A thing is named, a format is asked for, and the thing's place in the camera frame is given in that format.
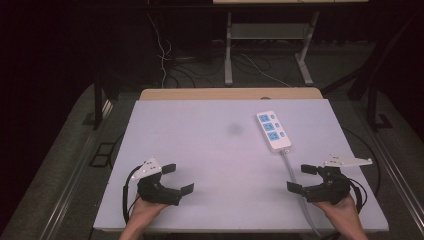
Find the cable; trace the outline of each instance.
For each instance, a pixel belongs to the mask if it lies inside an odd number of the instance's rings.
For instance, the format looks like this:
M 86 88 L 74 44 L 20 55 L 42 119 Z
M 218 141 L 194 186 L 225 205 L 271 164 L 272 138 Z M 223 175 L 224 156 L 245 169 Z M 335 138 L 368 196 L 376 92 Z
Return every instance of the cable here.
M 284 84 L 284 85 L 286 85 L 287 87 L 290 87 L 291 88 L 291 86 L 290 85 L 288 85 L 287 83 L 285 83 L 285 82 L 283 82 L 283 81 L 281 81 L 281 80 L 278 80 L 278 79 L 276 79 L 276 78 L 274 78 L 274 77 L 271 77 L 271 76 L 269 76 L 268 74 L 266 74 L 266 73 L 264 73 L 261 69 L 259 69 L 259 67 L 258 66 L 256 66 L 256 64 L 248 57 L 248 56 L 246 56 L 246 55 L 244 55 L 244 54 L 241 54 L 243 57 L 245 57 L 245 58 L 247 58 L 247 60 L 249 60 L 252 64 L 253 64 L 253 66 L 255 66 L 255 68 L 260 72 L 260 73 L 262 73 L 262 75 L 264 75 L 265 77 L 268 77 L 268 78 L 270 78 L 270 79 L 272 79 L 272 80 L 275 80 L 275 81 L 277 81 L 277 82 L 280 82 L 280 83 L 282 83 L 282 84 Z
M 191 83 L 193 83 L 193 87 L 196 88 L 196 83 L 194 82 L 194 79 L 188 73 L 186 73 L 182 70 L 179 70 L 179 69 L 175 69 L 175 68 L 172 68 L 171 70 L 177 71 L 177 72 L 180 72 L 180 73 L 183 73 L 184 75 L 186 75 L 187 78 L 190 79 Z
M 293 169 L 291 168 L 289 159 L 288 159 L 285 151 L 282 150 L 282 151 L 280 151 L 280 153 L 283 156 L 283 159 L 284 159 L 284 162 L 286 163 L 287 169 L 289 170 L 291 181 L 297 184 L 296 178 L 294 177 Z M 321 233 L 318 231 L 318 229 L 315 227 L 314 223 L 312 222 L 312 219 L 311 219 L 311 216 L 309 214 L 308 208 L 307 208 L 307 206 L 305 204 L 305 201 L 303 200 L 303 197 L 302 196 L 299 197 L 299 202 L 300 202 L 300 205 L 302 206 L 303 214 L 305 215 L 306 220 L 308 221 L 308 223 L 311 226 L 312 230 L 314 230 L 314 232 L 316 233 L 316 235 L 321 238 Z
M 378 161 L 377 155 L 375 154 L 375 152 L 372 150 L 371 146 L 365 142 L 364 139 L 362 139 L 360 136 L 358 136 L 357 134 L 353 133 L 352 131 L 350 131 L 347 128 L 341 127 L 344 131 L 348 132 L 349 134 L 351 134 L 352 136 L 356 137 L 359 141 L 361 141 L 367 148 L 368 150 L 371 152 L 372 156 L 374 157 L 374 162 L 377 165 L 377 186 L 374 190 L 374 195 L 377 196 L 379 191 L 380 191 L 380 186 L 381 186 L 381 168 L 380 168 L 380 163 Z
M 127 208 L 127 204 L 128 204 L 128 184 L 131 180 L 132 175 L 138 170 L 140 169 L 142 166 L 144 165 L 144 163 L 136 168 L 134 168 L 131 173 L 128 175 L 127 181 L 125 182 L 125 185 L 122 189 L 122 214 L 124 215 L 124 220 L 125 223 L 128 223 L 128 220 L 130 219 L 130 214 L 129 214 L 129 210 Z
M 162 88 L 165 88 L 165 87 L 164 87 L 164 82 L 165 82 L 165 79 L 166 79 L 166 70 L 165 70 L 165 68 L 164 68 L 164 66 L 163 66 L 163 61 L 164 61 L 164 59 L 165 59 L 165 50 L 163 49 L 163 47 L 162 47 L 162 45 L 161 45 L 161 43 L 160 43 L 160 35 L 159 35 L 159 31 L 158 31 L 158 29 L 156 28 L 155 24 L 153 23 L 153 20 L 152 20 L 152 18 L 150 17 L 150 14 L 147 14 L 147 17 L 149 18 L 150 23 L 152 23 L 153 29 L 155 29 L 156 36 L 157 36 L 157 38 L 158 38 L 158 45 L 159 45 L 160 50 L 162 51 L 162 56 L 160 57 L 160 58 L 161 58 L 161 69 L 162 69 L 162 71 L 163 71 Z

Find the hand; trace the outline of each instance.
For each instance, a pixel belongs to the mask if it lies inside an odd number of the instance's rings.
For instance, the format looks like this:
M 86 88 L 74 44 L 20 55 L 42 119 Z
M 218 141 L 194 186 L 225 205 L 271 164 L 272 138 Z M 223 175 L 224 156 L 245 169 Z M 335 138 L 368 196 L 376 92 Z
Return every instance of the hand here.
M 159 213 L 168 205 L 159 203 L 150 203 L 143 201 L 138 195 L 134 203 L 131 217 L 127 226 L 121 233 L 120 240 L 138 239 L 144 232 L 144 229 L 159 215 Z
M 316 202 L 313 204 L 324 211 L 334 228 L 347 239 L 368 239 L 356 211 L 355 201 L 350 194 L 336 205 L 332 205 L 330 202 Z

